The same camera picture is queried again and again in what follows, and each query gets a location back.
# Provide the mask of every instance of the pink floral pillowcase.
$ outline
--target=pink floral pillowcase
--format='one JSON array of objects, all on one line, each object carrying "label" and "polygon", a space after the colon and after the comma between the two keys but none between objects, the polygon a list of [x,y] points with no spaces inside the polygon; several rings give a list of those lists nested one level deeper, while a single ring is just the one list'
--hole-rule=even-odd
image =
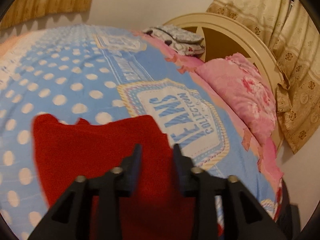
[{"label": "pink floral pillowcase", "polygon": [[196,68],[244,121],[261,145],[276,126],[276,101],[258,69],[242,54],[212,59]]}]

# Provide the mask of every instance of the polka dot fabric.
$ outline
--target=polka dot fabric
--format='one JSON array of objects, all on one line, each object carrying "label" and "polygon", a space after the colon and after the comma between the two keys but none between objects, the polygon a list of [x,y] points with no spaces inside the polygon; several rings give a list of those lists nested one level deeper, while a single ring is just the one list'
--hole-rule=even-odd
[{"label": "polka dot fabric", "polygon": [[50,113],[66,125],[79,117],[96,125],[130,117],[96,47],[96,30],[86,25],[47,30],[0,93],[0,212],[19,239],[26,240],[47,211],[32,160],[33,117]]}]

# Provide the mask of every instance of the red cloth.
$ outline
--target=red cloth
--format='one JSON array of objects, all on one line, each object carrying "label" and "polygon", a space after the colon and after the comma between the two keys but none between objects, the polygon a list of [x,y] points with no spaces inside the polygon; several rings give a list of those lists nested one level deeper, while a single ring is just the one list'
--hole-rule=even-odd
[{"label": "red cloth", "polygon": [[94,178],[118,166],[142,145],[139,182],[131,198],[120,198],[124,240],[189,240],[195,199],[183,198],[172,178],[172,149],[151,116],[106,125],[80,119],[64,125],[50,114],[33,123],[35,163],[49,205],[76,176]]}]

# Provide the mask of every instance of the mattress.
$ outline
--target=mattress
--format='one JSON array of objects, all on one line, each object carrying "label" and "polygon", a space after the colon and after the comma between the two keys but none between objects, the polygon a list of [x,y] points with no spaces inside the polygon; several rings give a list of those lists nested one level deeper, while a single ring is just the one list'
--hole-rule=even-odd
[{"label": "mattress", "polygon": [[[246,125],[188,71],[200,63],[112,27],[74,25],[19,39],[0,58],[0,210],[16,236],[27,239],[48,210],[31,134],[33,118],[44,113],[65,125],[151,115],[170,144],[179,143],[214,176],[237,175],[274,217],[280,183],[274,160],[263,161],[254,137],[244,145]],[[217,206],[223,226],[219,198]]]}]

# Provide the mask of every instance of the beige curtain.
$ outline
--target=beige curtain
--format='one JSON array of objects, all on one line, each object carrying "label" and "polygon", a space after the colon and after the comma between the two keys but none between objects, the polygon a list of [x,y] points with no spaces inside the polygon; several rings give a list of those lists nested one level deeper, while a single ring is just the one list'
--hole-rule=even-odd
[{"label": "beige curtain", "polygon": [[53,13],[84,12],[91,0],[15,0],[0,22],[0,30]]},{"label": "beige curtain", "polygon": [[285,78],[278,86],[277,116],[296,153],[320,125],[320,35],[298,0],[272,52]]},{"label": "beige curtain", "polygon": [[290,0],[214,0],[207,12],[241,22],[269,48],[273,48],[284,25]]}]

